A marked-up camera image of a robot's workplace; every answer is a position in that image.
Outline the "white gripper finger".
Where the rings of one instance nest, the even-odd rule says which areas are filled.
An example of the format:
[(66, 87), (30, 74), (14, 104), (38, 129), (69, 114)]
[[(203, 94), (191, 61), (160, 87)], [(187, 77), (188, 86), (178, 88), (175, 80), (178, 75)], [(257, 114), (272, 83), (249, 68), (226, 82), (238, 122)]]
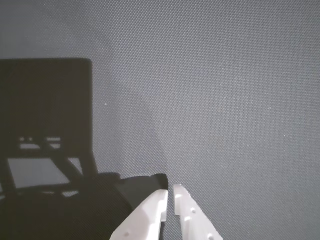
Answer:
[(158, 189), (143, 200), (113, 231), (111, 240), (158, 240), (167, 218), (168, 190)]
[(181, 184), (173, 185), (173, 195), (174, 214), (179, 216), (183, 240), (222, 239), (212, 222)]

